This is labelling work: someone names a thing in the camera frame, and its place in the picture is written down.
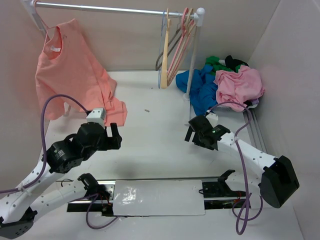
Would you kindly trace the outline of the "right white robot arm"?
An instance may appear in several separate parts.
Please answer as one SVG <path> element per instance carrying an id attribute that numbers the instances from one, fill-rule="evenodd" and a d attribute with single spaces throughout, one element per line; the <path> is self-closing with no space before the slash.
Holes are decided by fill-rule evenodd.
<path id="1" fill-rule="evenodd" d="M 254 184 L 253 192 L 260 196 L 273 208 L 279 209 L 300 187 L 296 172 L 289 158 L 275 157 L 239 139 L 228 128 L 217 124 L 218 116 L 210 113 L 191 119 L 185 141 L 200 147 L 217 150 L 240 157 L 245 166 L 250 168 L 260 180 Z"/>

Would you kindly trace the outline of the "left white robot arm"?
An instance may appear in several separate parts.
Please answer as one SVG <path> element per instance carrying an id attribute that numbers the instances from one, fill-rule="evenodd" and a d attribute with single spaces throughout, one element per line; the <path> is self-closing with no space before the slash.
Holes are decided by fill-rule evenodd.
<path id="1" fill-rule="evenodd" d="M 87 161 L 97 151 L 118 150 L 122 137 L 116 123 L 111 136 L 96 122 L 83 123 L 77 133 L 54 142 L 32 172 L 22 181 L 19 191 L 0 200 L 0 235 L 13 240 L 31 229 L 47 213 L 78 199 L 106 203 L 110 192 L 90 173 L 83 173 L 70 183 L 49 193 L 45 191 L 71 169 Z"/>

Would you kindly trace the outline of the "blue wire hanger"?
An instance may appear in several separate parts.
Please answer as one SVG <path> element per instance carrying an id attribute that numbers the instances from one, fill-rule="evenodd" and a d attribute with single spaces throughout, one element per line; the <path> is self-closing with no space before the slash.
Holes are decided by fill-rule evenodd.
<path id="1" fill-rule="evenodd" d="M 157 72 L 158 72 L 158 88 L 160 89 L 161 87 L 161 67 L 160 67 L 160 58 L 161 58 L 161 53 L 163 53 L 163 32 L 164 32 L 164 27 L 166 26 L 165 23 L 165 12 L 163 11 L 162 13 L 162 19 L 161 19 L 161 29 L 160 29 L 160 44 L 159 44 L 159 55 L 156 61 L 156 67 L 157 67 Z"/>

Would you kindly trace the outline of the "pink t shirt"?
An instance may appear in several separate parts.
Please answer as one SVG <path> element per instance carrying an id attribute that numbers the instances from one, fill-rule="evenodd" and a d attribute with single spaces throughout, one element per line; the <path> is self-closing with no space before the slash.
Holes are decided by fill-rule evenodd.
<path id="1" fill-rule="evenodd" d="M 241 65 L 238 72 L 218 70 L 214 83 L 217 103 L 225 103 L 236 112 L 244 110 L 240 105 L 259 99 L 265 92 L 259 72 L 246 65 Z"/>

